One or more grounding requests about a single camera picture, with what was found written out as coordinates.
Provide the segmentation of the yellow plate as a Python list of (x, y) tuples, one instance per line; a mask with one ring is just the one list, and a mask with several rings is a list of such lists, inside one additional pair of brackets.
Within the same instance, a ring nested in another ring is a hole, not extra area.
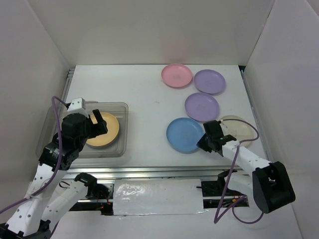
[(120, 125), (117, 118), (107, 112), (101, 112), (103, 120), (106, 122), (108, 132), (95, 138), (88, 139), (86, 144), (91, 147), (102, 147), (111, 144), (118, 136)]

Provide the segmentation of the blue plate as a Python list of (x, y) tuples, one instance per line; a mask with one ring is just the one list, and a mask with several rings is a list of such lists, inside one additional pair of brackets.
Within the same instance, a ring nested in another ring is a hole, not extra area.
[(190, 118), (177, 118), (166, 128), (166, 138), (169, 145), (180, 153), (197, 151), (198, 141), (204, 135), (202, 126)]

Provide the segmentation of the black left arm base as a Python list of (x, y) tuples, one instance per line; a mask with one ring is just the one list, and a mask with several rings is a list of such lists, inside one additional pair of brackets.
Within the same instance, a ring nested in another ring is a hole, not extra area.
[(113, 212), (114, 183), (99, 184), (91, 196), (79, 200), (71, 212), (92, 211), (104, 216), (112, 216)]

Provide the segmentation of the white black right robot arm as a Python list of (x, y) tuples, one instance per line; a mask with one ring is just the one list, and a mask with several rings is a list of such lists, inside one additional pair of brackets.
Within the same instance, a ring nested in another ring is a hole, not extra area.
[(205, 133), (197, 143), (200, 149), (231, 161), (230, 169), (218, 175), (221, 196), (240, 192), (264, 214), (294, 202), (296, 195), (284, 164), (257, 156), (232, 135), (225, 135), (221, 123), (204, 123)]

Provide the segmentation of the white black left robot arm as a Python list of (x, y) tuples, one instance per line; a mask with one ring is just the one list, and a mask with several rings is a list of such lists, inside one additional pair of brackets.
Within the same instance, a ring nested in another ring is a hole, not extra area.
[(107, 123), (100, 111), (93, 110), (93, 115), (96, 123), (81, 113), (68, 114), (62, 121), (56, 121), (57, 133), (43, 149), (36, 175), (25, 197), (14, 203), (17, 210), (0, 226), (2, 239), (49, 239), (60, 219), (78, 200), (82, 197), (92, 199), (98, 194), (97, 179), (80, 173), (75, 177), (74, 185), (49, 203), (86, 141), (107, 133)]

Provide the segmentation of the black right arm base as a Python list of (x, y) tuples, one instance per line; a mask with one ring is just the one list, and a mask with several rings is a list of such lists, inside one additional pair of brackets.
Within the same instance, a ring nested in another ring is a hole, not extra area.
[[(221, 197), (228, 173), (229, 170), (219, 173), (214, 181), (201, 181), (201, 185), (196, 186), (196, 188), (201, 189), (203, 197)], [(237, 199), (241, 196), (243, 196), (242, 193), (231, 189), (227, 189), (225, 193), (225, 198), (232, 197)]]

